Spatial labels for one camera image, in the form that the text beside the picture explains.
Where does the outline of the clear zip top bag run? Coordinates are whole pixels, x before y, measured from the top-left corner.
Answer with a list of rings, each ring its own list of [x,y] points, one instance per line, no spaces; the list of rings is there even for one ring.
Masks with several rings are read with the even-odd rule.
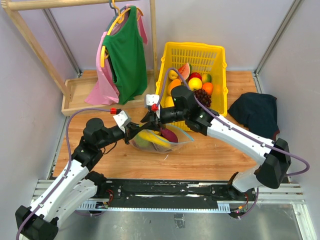
[[[167,124],[165,129],[171,135],[169,138],[164,137],[161,132],[145,129],[129,142],[138,150],[158,154],[166,154],[194,142],[193,137],[177,126]]]

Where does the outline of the yellow banana toy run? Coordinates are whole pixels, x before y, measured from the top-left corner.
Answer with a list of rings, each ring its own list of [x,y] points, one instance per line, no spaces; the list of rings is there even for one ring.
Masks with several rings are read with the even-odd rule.
[[[164,148],[170,148],[171,147],[171,143],[169,141],[167,141],[164,137],[160,136],[160,135],[156,135],[153,132],[149,132],[149,131],[141,131],[138,133],[138,136],[148,140],[149,142],[159,145],[161,147]]]

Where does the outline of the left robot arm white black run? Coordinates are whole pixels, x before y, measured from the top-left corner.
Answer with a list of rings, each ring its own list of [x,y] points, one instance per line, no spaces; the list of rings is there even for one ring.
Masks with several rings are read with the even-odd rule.
[[[83,130],[79,145],[69,153],[69,160],[60,175],[30,206],[15,212],[16,239],[53,240],[62,223],[87,199],[101,198],[107,193],[106,178],[93,171],[104,153],[102,149],[120,140],[126,142],[150,124],[133,123],[126,116],[114,116],[116,125],[104,126],[100,118],[92,118]]]

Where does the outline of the green cabbage toy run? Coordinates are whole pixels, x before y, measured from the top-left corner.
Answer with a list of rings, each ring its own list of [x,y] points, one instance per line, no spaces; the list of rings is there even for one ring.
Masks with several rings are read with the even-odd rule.
[[[140,149],[147,148],[150,144],[148,140],[145,140],[138,135],[136,135],[132,141],[133,141],[133,145]]]

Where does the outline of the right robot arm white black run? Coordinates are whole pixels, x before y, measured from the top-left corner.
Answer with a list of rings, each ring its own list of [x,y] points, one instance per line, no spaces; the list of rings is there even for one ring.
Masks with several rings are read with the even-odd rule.
[[[260,186],[279,188],[291,165],[285,140],[273,141],[228,122],[216,111],[203,106],[186,86],[175,87],[171,94],[174,106],[165,108],[160,105],[159,95],[146,95],[144,104],[148,113],[142,122],[152,121],[158,129],[165,124],[184,121],[195,133],[228,143],[256,162],[256,166],[232,175],[226,188],[230,199],[238,200],[247,190]]]

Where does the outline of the purple eggplant toy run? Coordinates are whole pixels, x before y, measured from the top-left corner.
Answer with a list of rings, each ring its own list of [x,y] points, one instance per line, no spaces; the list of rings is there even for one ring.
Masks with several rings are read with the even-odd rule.
[[[171,131],[167,128],[161,129],[160,133],[163,138],[165,138],[167,141],[169,141],[171,143],[178,143],[179,142],[177,135],[173,131]]]

